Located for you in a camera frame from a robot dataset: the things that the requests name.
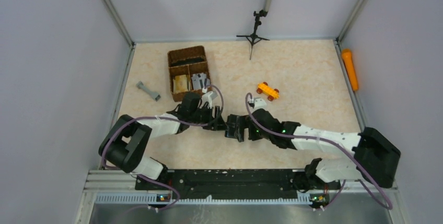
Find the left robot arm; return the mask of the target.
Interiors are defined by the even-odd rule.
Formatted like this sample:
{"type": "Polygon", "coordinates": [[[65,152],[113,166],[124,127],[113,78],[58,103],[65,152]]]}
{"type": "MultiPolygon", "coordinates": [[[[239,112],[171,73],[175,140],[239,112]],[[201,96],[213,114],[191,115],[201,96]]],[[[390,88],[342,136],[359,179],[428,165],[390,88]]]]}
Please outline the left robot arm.
{"type": "Polygon", "coordinates": [[[176,108],[160,116],[133,118],[125,114],[119,117],[99,147],[102,162],[110,162],[126,173],[147,177],[148,183],[155,189],[165,187],[167,167],[145,154],[148,141],[180,134],[190,126],[211,131],[225,130],[222,108],[213,105],[217,96],[213,91],[202,95],[187,92],[176,108]]]}

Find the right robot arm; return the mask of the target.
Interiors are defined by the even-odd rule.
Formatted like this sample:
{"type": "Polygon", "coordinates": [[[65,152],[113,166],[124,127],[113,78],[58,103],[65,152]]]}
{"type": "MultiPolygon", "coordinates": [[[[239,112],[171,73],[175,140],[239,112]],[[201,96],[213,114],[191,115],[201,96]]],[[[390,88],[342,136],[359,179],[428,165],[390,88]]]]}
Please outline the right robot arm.
{"type": "Polygon", "coordinates": [[[314,150],[334,154],[335,159],[315,158],[304,168],[299,188],[321,188],[326,183],[361,180],[381,188],[393,186],[401,152],[378,130],[365,127],[361,133],[331,132],[299,122],[282,121],[258,109],[251,115],[228,117],[226,137],[244,141],[267,139],[281,149],[314,150]]]}

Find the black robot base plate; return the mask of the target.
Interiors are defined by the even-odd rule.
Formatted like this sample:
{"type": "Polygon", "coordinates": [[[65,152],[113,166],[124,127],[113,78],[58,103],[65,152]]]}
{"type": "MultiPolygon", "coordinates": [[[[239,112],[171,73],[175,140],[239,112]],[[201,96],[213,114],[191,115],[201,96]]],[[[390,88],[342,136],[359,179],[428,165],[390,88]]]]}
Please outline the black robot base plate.
{"type": "Polygon", "coordinates": [[[175,169],[164,172],[159,182],[175,188],[181,199],[295,199],[309,190],[341,187],[294,169],[175,169]]]}

